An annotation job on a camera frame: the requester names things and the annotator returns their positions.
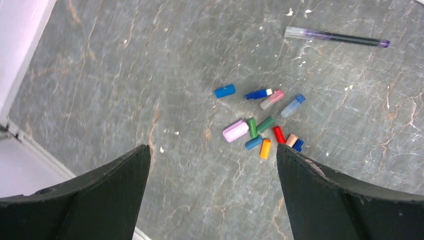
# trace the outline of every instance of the red cap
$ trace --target red cap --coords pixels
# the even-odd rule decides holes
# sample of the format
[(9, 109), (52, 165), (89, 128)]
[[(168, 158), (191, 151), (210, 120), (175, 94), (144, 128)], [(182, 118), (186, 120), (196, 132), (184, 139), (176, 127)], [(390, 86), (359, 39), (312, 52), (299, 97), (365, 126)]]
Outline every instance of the red cap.
[(281, 127), (280, 126), (275, 126), (275, 127), (272, 128), (272, 130), (274, 131), (275, 138), (277, 139), (277, 142), (279, 144), (285, 144), (286, 143), (286, 139), (284, 138), (283, 130), (281, 130)]

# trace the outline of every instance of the marble floor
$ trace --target marble floor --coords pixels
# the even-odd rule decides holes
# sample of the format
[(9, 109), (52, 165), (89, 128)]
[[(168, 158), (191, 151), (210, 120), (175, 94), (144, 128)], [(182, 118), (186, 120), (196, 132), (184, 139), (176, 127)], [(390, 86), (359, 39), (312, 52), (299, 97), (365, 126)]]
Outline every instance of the marble floor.
[[(289, 240), (276, 144), (261, 160), (223, 128), (273, 116), (321, 164), (424, 194), (423, 19), (401, 0), (58, 0), (10, 118), (77, 175), (149, 144), (137, 226), (153, 240)], [(391, 45), (284, 39), (286, 26)], [(263, 111), (243, 100), (259, 88), (285, 97)]]

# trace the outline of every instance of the debris speck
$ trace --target debris speck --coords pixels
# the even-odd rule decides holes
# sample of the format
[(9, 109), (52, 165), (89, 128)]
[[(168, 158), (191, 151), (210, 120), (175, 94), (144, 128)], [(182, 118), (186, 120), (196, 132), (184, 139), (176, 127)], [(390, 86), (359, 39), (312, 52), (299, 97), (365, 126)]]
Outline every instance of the debris speck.
[(293, 16), (293, 9), (290, 7), (286, 16)]
[(309, 9), (306, 9), (305, 14), (303, 15), (305, 17), (305, 19), (308, 18), (308, 15), (307, 14), (309, 14), (309, 13), (312, 13), (312, 11), (309, 10)]

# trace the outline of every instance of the light pink cap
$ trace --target light pink cap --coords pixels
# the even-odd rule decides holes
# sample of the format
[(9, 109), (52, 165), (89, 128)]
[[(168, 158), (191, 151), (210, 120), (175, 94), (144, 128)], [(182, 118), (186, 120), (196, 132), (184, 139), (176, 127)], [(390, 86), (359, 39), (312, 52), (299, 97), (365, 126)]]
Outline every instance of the light pink cap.
[(225, 140), (231, 143), (232, 141), (240, 138), (248, 132), (248, 124), (244, 120), (240, 119), (233, 123), (231, 126), (224, 129), (224, 131), (222, 131), (222, 134), (224, 135)]
[(271, 107), (274, 103), (276, 103), (278, 100), (282, 99), (284, 97), (284, 93), (278, 89), (274, 94), (269, 96), (265, 101), (260, 103), (260, 107), (263, 110), (266, 110), (267, 108)]

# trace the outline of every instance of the translucent cap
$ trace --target translucent cap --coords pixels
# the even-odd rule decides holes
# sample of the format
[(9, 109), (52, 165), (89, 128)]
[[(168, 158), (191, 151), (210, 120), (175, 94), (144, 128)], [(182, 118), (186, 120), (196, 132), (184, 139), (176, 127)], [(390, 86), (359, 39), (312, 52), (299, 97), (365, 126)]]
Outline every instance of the translucent cap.
[(313, 35), (307, 34), (308, 29), (295, 27), (295, 26), (287, 26), (285, 28), (284, 37), (285, 38), (294, 38), (294, 39), (304, 39), (304, 40), (312, 40), (314, 39)]
[(282, 97), (284, 97), (284, 93), (279, 89), (276, 92), (274, 92), (271, 96), (269, 96), (265, 101), (260, 103), (260, 107), (263, 110), (266, 110), (267, 108), (271, 107), (275, 102), (280, 100)]

